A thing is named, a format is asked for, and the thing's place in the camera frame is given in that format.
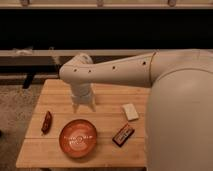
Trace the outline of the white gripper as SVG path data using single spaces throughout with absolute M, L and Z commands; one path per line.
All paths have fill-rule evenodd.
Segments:
M 74 104 L 73 112 L 77 113 L 79 104 L 89 104 L 89 108 L 95 112 L 96 111 L 96 105 L 95 103 L 91 103 L 93 101 L 93 90 L 90 84 L 71 84 L 70 85 L 71 91 L 72 91 L 72 101 Z

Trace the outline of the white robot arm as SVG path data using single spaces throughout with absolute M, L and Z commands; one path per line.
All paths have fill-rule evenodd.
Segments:
M 155 51 L 97 64 L 80 53 L 59 75 L 77 104 L 91 100 L 93 83 L 148 88 L 147 171 L 213 171 L 213 52 Z

